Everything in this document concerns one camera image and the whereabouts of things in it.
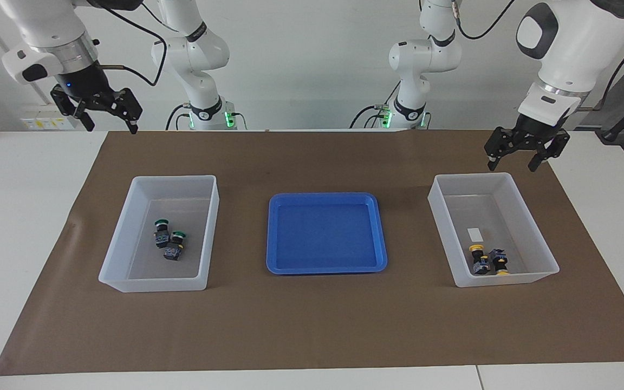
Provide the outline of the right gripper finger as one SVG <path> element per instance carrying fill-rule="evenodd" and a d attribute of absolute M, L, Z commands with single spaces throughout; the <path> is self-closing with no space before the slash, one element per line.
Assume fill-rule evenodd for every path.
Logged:
<path fill-rule="evenodd" d="M 140 119 L 143 109 L 131 89 L 118 91 L 118 109 L 129 132 L 135 135 L 139 129 L 137 121 Z"/>
<path fill-rule="evenodd" d="M 79 120 L 86 131 L 92 132 L 96 126 L 91 116 L 86 112 L 85 105 L 78 105 L 76 107 L 74 118 Z"/>

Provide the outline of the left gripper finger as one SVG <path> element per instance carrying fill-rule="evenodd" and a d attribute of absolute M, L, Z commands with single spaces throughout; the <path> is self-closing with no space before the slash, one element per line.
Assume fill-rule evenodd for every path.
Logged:
<path fill-rule="evenodd" d="M 485 152 L 489 162 L 487 164 L 489 171 L 495 171 L 499 165 L 503 153 L 506 151 L 505 136 L 491 136 L 485 144 Z"/>
<path fill-rule="evenodd" d="M 533 155 L 530 162 L 528 163 L 528 170 L 531 172 L 535 172 L 545 161 L 550 158 L 557 158 L 558 156 L 559 151 L 557 142 L 551 142 L 548 146 L 540 144 L 539 146 L 537 146 L 535 155 Z"/>

